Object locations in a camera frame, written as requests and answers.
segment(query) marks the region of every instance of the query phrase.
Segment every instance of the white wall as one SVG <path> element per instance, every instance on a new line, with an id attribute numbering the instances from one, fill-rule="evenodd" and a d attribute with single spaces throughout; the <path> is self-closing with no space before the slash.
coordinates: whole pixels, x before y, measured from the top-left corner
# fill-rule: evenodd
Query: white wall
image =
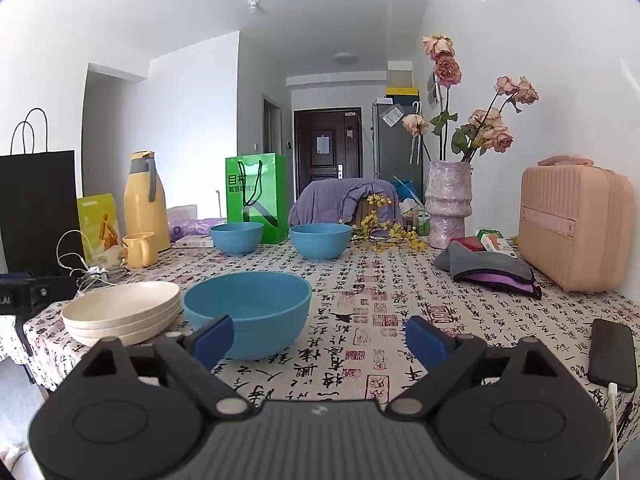
<path id="1" fill-rule="evenodd" d="M 84 112 L 85 193 L 110 192 L 120 206 L 129 155 L 156 152 L 167 207 L 225 208 L 225 158 L 236 156 L 238 39 L 233 32 L 151 62 L 149 78 L 89 88 Z"/>
<path id="2" fill-rule="evenodd" d="M 80 196 L 82 99 L 89 63 L 142 79 L 147 76 L 149 60 L 92 31 L 53 24 L 33 0 L 2 0 L 0 31 L 0 154 L 8 155 L 11 134 L 27 112 L 43 108 L 49 120 L 49 150 L 76 152 Z M 36 128 L 35 149 L 43 151 L 44 120 L 40 114 L 31 118 Z"/>
<path id="3" fill-rule="evenodd" d="M 526 75 L 540 94 L 517 117 L 505 108 L 514 137 L 506 153 L 474 159 L 468 231 L 492 226 L 516 234 L 522 171 L 549 155 L 591 157 L 640 190 L 638 23 L 638 0 L 429 0 L 421 33 L 452 37 L 462 69 L 462 83 L 451 89 L 451 110 L 466 119 L 486 108 L 501 75 Z M 417 44 L 414 77 L 423 95 L 432 68 Z M 436 137 L 427 142 L 437 153 Z M 448 159 L 455 160 L 450 152 Z M 639 272 L 640 225 L 622 287 L 636 302 Z"/>
<path id="4" fill-rule="evenodd" d="M 385 96 L 384 85 L 320 85 L 291 90 L 291 109 L 362 108 L 362 175 L 373 177 L 371 105 Z"/>
<path id="5" fill-rule="evenodd" d="M 287 206 L 293 204 L 290 94 L 281 67 L 254 40 L 240 33 L 238 45 L 238 155 L 262 153 L 262 100 L 280 108 L 282 154 L 287 167 Z"/>

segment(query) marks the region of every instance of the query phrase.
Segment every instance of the thermos lid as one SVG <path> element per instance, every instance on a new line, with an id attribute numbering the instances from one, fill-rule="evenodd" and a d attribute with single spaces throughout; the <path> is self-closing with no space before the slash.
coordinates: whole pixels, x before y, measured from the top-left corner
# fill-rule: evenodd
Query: thermos lid
<path id="1" fill-rule="evenodd" d="M 155 153 L 149 150 L 145 150 L 144 152 L 135 152 L 131 153 L 131 160 L 135 160 L 136 158 L 154 158 Z"/>

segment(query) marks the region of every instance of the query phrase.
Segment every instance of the purple plastic bag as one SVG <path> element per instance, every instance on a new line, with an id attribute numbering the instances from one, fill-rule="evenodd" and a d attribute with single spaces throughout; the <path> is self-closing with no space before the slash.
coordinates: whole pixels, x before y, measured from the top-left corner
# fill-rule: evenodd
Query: purple plastic bag
<path id="1" fill-rule="evenodd" d="M 177 242 L 180 238 L 190 235 L 208 235 L 209 228 L 226 223 L 226 218 L 205 218 L 204 220 L 180 220 L 169 222 L 169 238 Z"/>

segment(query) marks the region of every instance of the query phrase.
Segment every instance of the ceiling light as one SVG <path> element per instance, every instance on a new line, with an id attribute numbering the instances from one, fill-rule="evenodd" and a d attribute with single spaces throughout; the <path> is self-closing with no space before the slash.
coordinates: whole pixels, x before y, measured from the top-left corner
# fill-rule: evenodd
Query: ceiling light
<path id="1" fill-rule="evenodd" d="M 258 12 L 258 6 L 260 5 L 260 0 L 249 0 L 249 12 L 255 14 Z"/>
<path id="2" fill-rule="evenodd" d="M 352 54 L 351 52 L 338 52 L 338 54 L 334 54 L 334 61 L 338 63 L 355 63 L 358 60 L 358 56 Z"/>

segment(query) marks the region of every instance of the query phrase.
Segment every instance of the stack of plates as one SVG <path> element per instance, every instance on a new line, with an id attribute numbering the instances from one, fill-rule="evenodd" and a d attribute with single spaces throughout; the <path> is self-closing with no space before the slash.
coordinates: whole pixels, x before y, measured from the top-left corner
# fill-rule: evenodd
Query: stack of plates
<path id="1" fill-rule="evenodd" d="M 93 346 L 103 337 L 117 337 L 128 346 L 167 329 L 180 308 L 175 283 L 140 282 L 88 292 L 67 303 L 60 314 L 79 343 Z"/>

